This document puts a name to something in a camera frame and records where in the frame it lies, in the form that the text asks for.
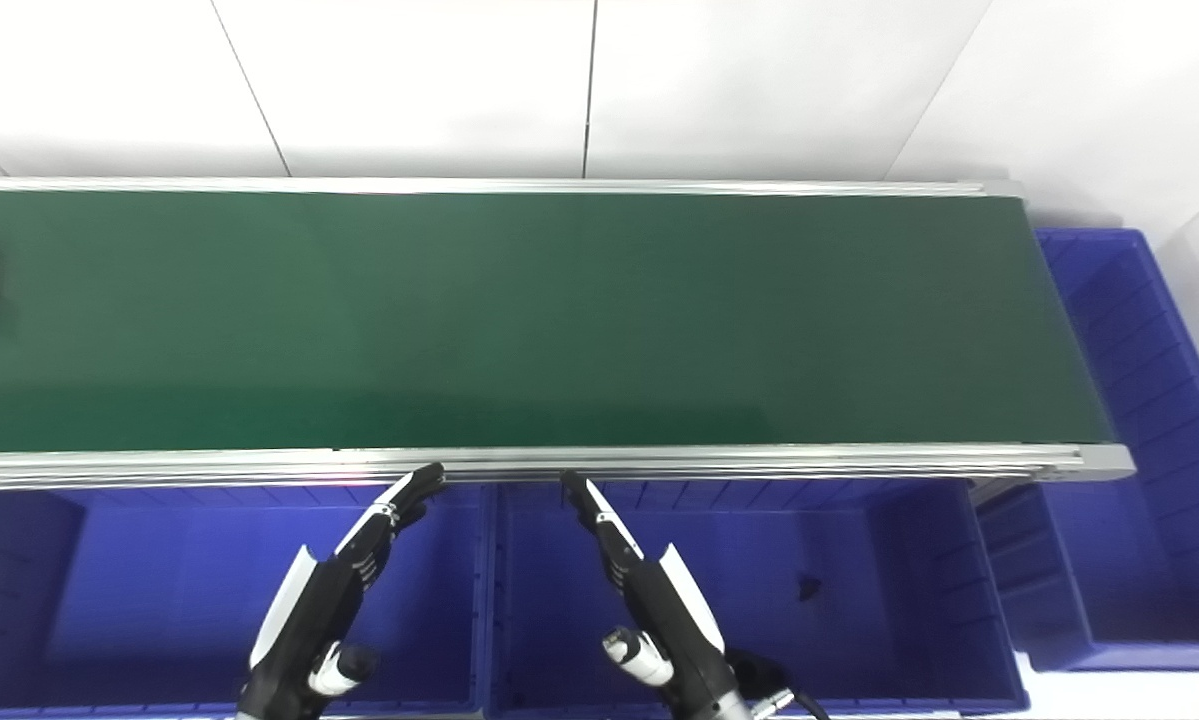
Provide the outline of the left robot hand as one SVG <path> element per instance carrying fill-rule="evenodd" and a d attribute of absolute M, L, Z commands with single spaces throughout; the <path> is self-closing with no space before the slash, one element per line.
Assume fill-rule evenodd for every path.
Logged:
<path fill-rule="evenodd" d="M 394 539 L 444 486 L 442 464 L 421 466 L 385 488 L 324 559 L 299 547 L 252 646 L 237 719 L 320 719 L 331 701 L 374 674 L 378 651 L 347 635 Z"/>

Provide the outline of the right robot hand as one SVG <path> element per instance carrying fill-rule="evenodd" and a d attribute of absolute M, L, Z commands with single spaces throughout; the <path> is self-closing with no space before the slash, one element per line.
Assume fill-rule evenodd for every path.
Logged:
<path fill-rule="evenodd" d="M 564 470 L 561 484 L 634 623 L 604 635 L 608 659 L 653 689 L 671 719 L 754 716 L 724 657 L 713 612 L 675 544 L 649 559 L 594 480 Z"/>

